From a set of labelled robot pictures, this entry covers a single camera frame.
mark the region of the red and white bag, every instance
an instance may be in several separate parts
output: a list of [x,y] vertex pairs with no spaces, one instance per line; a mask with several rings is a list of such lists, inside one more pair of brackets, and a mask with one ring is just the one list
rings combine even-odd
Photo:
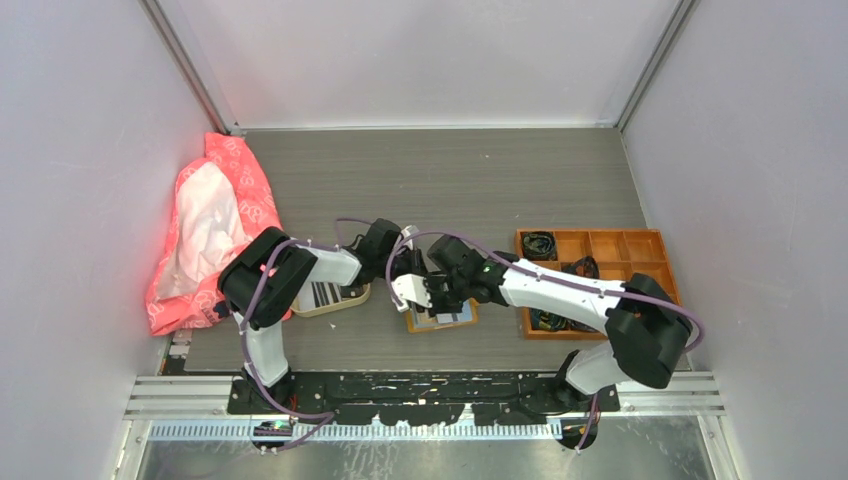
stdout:
[[144,297],[153,335],[227,318],[218,275],[267,227],[282,228],[268,179],[244,140],[205,139],[205,156],[177,178],[165,253]]

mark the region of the table surface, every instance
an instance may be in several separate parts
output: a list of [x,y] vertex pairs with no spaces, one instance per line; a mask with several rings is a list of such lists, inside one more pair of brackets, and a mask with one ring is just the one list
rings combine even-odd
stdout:
[[[251,131],[285,230],[335,243],[340,216],[464,232],[513,251],[518,228],[644,228],[614,129]],[[345,225],[347,241],[364,231]],[[426,246],[432,240],[422,240]],[[283,328],[295,370],[555,370],[592,342],[525,340],[518,309],[410,334],[382,281],[363,305]],[[188,371],[239,369],[235,322],[193,332]]]

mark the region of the orange tray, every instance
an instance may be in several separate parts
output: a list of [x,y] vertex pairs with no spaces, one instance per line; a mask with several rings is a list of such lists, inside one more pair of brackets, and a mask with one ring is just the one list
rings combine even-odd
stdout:
[[[674,281],[671,263],[665,251],[659,230],[647,229],[551,229],[523,228],[515,233],[515,252],[523,257],[521,236],[529,232],[551,232],[556,238],[557,259],[533,261],[533,263],[560,271],[564,265],[575,262],[587,255],[598,262],[602,280],[630,280],[634,273],[644,273],[653,277],[668,293],[674,303],[680,304],[680,293]],[[530,323],[530,309],[521,309],[521,330],[524,338],[547,340],[604,340],[601,333],[581,332],[579,330],[560,330],[548,332],[534,330]]]

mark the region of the robotic arm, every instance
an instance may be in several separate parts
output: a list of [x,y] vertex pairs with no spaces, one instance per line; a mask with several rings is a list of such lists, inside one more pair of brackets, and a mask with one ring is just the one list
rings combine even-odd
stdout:
[[[391,285],[399,311],[412,305],[428,309],[431,315],[459,312],[465,301],[474,298],[479,303],[538,308],[591,326],[609,342],[572,352],[555,379],[561,386],[557,396],[571,409],[586,405],[601,388],[628,379],[665,388],[692,331],[688,319],[667,308],[619,296],[635,293],[671,301],[652,278],[642,274],[628,282],[587,279],[545,269],[509,253],[483,257],[451,235],[441,237],[428,250],[438,270],[427,272],[421,251],[411,242],[401,247],[402,230],[384,219],[374,222],[350,246],[325,249],[299,242],[281,249],[271,261],[272,252],[286,242],[295,241],[279,229],[265,230],[221,273],[218,283],[246,337],[256,375],[248,365],[246,373],[258,377],[253,380],[280,399],[288,397],[292,385],[281,319],[306,282],[362,286],[388,273],[394,279]],[[402,253],[393,254],[395,250]],[[271,269],[267,283],[260,286],[267,268]],[[254,294],[255,308],[246,319]]]

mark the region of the gray wall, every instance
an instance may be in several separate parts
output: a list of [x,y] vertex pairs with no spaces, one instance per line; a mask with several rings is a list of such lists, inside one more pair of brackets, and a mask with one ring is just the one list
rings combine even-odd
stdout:
[[104,478],[209,127],[135,1],[4,1],[0,26],[2,477]]
[[752,478],[848,460],[848,4],[701,2],[626,131]]
[[162,3],[256,128],[613,124],[677,1]]

